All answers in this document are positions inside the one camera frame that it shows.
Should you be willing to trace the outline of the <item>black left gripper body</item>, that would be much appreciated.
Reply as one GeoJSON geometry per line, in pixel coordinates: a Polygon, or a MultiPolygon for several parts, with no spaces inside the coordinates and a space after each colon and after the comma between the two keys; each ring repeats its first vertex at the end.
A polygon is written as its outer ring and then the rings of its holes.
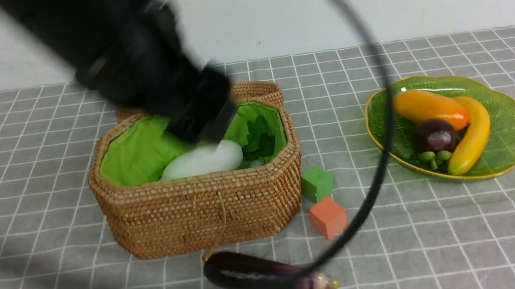
{"type": "Polygon", "coordinates": [[[165,117],[167,132],[195,145],[218,144],[236,113],[230,78],[197,68],[182,52],[171,13],[108,6],[118,38],[76,78],[113,104],[165,117]]]}

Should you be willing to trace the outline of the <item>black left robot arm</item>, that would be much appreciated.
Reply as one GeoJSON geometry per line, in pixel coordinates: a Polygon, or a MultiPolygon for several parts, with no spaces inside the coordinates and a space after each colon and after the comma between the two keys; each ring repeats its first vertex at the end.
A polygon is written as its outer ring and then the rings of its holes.
{"type": "Polygon", "coordinates": [[[184,51],[167,0],[0,0],[6,14],[117,108],[166,118],[187,144],[218,143],[236,113],[231,80],[184,51]]]}

